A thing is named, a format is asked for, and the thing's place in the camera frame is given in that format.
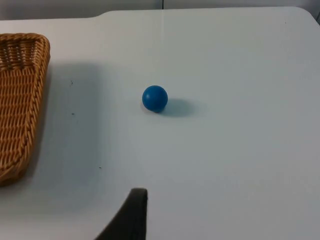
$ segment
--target wicker basket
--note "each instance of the wicker basket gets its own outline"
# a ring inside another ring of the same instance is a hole
[[[27,170],[49,59],[44,36],[0,34],[0,186],[19,180]]]

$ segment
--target blue ball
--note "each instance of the blue ball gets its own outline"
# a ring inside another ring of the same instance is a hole
[[[144,90],[142,95],[142,103],[146,109],[159,113],[161,112],[168,102],[168,94],[160,86],[149,86]]]

